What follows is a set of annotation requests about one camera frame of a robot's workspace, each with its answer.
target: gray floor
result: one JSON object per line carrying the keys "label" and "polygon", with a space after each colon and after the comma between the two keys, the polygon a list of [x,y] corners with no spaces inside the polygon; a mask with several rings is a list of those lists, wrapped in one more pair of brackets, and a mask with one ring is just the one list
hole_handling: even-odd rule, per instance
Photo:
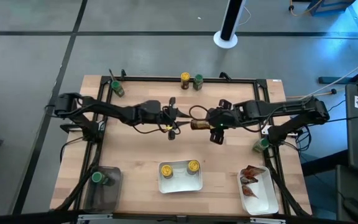
{"label": "gray floor", "polygon": [[[93,0],[88,1],[80,31],[215,31],[226,4],[222,0]],[[0,0],[0,30],[71,31],[80,5],[80,0]],[[296,3],[296,11],[307,5]],[[358,32],[349,10],[329,17],[293,17],[286,0],[249,0],[247,8],[252,17],[240,31]],[[354,9],[358,13],[358,0]],[[0,146],[0,214],[11,211],[68,39],[0,36],[0,138],[5,140]],[[60,93],[79,91],[83,75],[107,75],[108,68],[119,73],[124,68],[129,75],[178,76],[187,71],[217,77],[225,71],[231,77],[282,79],[287,96],[295,96],[319,88],[320,76],[340,77],[356,66],[358,39],[240,37],[235,48],[222,50],[210,36],[77,37]],[[344,92],[320,99],[331,107],[344,99]],[[344,104],[330,114],[332,119],[345,117]],[[67,138],[58,127],[61,123],[56,119],[50,123],[25,213],[48,210],[60,164],[58,153]],[[347,147],[344,121],[314,126],[311,132],[313,142],[305,153],[309,159]],[[332,174],[323,175],[328,181]],[[335,204],[321,203],[332,192],[316,194],[321,185],[314,177],[306,181],[313,205],[334,212]]]}

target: pole base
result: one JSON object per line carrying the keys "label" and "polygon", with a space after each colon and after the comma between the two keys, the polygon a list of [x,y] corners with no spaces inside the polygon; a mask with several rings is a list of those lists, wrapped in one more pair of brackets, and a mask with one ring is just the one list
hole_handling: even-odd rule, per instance
{"label": "pole base", "polygon": [[230,49],[234,46],[236,46],[237,44],[237,36],[234,34],[233,35],[233,38],[231,40],[222,40],[221,38],[221,31],[217,31],[214,35],[214,42],[215,44],[220,47],[220,48],[223,48],[223,49]]}

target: white wire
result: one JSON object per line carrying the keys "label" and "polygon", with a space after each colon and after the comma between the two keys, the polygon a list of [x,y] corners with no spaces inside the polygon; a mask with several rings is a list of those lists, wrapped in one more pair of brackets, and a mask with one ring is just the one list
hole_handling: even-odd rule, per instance
{"label": "white wire", "polygon": [[321,91],[321,90],[323,90],[323,89],[325,89],[325,88],[327,88],[327,87],[329,87],[329,86],[332,86],[333,84],[335,84],[335,83],[341,81],[342,79],[348,77],[349,75],[351,75],[351,74],[352,74],[354,71],[356,71],[357,69],[358,69],[358,66],[357,66],[355,69],[353,69],[352,71],[350,71],[348,74],[344,75],[342,78],[340,78],[340,79],[336,80],[335,82],[332,82],[332,83],[330,83],[330,84],[328,84],[328,85],[326,85],[326,86],[324,86],[324,87],[322,87],[322,88],[320,88],[320,89],[318,89],[318,90],[316,90],[316,91],[310,93],[309,95],[306,95],[306,96],[300,98],[300,100],[303,100],[303,99],[305,99],[306,97],[309,97],[309,96],[311,96],[311,95],[313,95],[313,94],[315,94],[315,93],[317,93],[317,92],[319,92],[319,91]]}
{"label": "white wire", "polygon": [[247,22],[248,22],[248,20],[251,18],[251,13],[249,12],[249,10],[244,6],[244,9],[246,9],[246,11],[248,12],[248,14],[249,14],[249,17],[248,17],[248,19],[245,21],[245,22],[243,22],[243,23],[240,23],[238,26],[241,26],[241,25],[243,25],[243,24],[246,24]]}

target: metal tray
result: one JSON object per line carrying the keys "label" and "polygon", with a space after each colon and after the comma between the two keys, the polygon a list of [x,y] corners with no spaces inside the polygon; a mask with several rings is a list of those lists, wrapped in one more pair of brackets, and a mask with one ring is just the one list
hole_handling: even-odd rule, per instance
{"label": "metal tray", "polygon": [[[187,165],[190,161],[160,163],[158,166],[158,187],[161,193],[195,191],[203,188],[201,166],[196,174],[190,175],[187,173]],[[172,166],[173,176],[169,179],[166,179],[160,172],[161,167],[164,165]]]}

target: white plate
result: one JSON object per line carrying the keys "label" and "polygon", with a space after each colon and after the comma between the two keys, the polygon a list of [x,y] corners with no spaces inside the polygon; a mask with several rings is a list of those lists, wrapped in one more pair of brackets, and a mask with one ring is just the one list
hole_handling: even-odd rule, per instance
{"label": "white plate", "polygon": [[255,176],[258,180],[257,183],[247,184],[252,192],[258,197],[245,196],[242,193],[240,176],[241,172],[245,169],[241,169],[237,174],[237,182],[239,184],[240,198],[242,208],[250,215],[263,215],[272,214],[278,212],[277,198],[274,192],[272,178],[270,171],[267,167],[258,167],[265,172]]}
{"label": "white plate", "polygon": [[[203,188],[201,166],[196,174],[190,175],[187,173],[187,165],[190,161],[160,163],[158,166],[158,187],[161,193],[195,191]],[[169,179],[166,179],[161,174],[161,167],[164,165],[172,166],[173,175]]]}

